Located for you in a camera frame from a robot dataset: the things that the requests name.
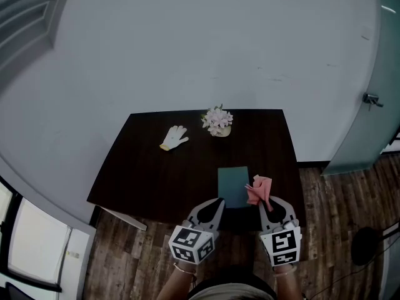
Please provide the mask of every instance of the pink cloth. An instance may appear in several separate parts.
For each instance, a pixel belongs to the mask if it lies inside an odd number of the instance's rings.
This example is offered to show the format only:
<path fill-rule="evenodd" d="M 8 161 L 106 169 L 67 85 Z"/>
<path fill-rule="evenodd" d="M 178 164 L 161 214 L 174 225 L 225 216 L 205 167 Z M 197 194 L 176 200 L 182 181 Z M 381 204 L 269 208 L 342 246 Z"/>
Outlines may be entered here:
<path fill-rule="evenodd" d="M 269 192 L 271 191 L 271 184 L 273 180 L 268 177 L 260 177 L 259 175 L 254 177 L 253 187 L 250 185 L 245 185 L 247 189 L 247 194 L 249 195 L 249 199 L 247 200 L 248 204 L 254 204 L 255 206 L 261 200 L 264 200 L 268 211 L 271 212 L 274 208 L 269 203 Z"/>

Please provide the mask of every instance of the teal door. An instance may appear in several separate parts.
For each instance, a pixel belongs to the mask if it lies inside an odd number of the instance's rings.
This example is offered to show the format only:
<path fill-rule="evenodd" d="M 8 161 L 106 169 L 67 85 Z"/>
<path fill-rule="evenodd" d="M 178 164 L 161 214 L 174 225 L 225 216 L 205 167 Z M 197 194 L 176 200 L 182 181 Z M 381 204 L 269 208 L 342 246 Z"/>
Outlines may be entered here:
<path fill-rule="evenodd" d="M 380 4 L 377 56 L 366 93 L 378 96 L 377 103 L 383 107 L 361 105 L 323 174 L 370 168 L 400 126 L 400 0 L 381 0 Z"/>

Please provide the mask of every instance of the table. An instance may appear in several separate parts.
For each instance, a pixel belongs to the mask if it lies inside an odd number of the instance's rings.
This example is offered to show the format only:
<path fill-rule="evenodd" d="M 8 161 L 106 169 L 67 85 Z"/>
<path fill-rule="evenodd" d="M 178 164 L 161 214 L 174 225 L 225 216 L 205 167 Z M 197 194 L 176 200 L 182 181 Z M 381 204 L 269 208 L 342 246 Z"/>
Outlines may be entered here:
<path fill-rule="evenodd" d="M 272 178 L 271 195 L 292 204 L 306 225 L 303 190 L 288 125 L 282 110 L 229 110 L 228 137 L 202 128 L 203 111 L 131 114 L 105 159 L 87 199 L 120 213 L 180 224 L 194 206 L 218 196 L 218 168 L 247 166 L 253 176 Z M 168 129 L 187 128 L 189 141 L 159 148 Z M 226 209 L 220 228 L 257 230 L 256 206 Z"/>

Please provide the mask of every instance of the flower pot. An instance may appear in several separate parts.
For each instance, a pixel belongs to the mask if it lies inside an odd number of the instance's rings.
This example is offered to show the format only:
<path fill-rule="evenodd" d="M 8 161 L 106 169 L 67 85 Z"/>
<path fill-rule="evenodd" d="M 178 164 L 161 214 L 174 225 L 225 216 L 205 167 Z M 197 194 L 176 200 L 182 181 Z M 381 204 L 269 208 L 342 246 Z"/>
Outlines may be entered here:
<path fill-rule="evenodd" d="M 231 126 L 228 127 L 219 127 L 218 128 L 218 132 L 215 135 L 216 137 L 220 137 L 220 138 L 224 138 L 224 137 L 228 137 L 231 133 Z"/>

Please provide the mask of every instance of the teal notebook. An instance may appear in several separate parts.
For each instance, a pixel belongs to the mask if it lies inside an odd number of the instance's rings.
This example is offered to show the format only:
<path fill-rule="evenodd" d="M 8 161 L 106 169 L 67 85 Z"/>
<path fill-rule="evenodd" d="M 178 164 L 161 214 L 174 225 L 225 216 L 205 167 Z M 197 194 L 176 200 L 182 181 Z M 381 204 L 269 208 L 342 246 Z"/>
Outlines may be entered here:
<path fill-rule="evenodd" d="M 225 199 L 227 208 L 249 207 L 248 192 L 244 187 L 249 183 L 248 167 L 218 168 L 218 197 Z"/>

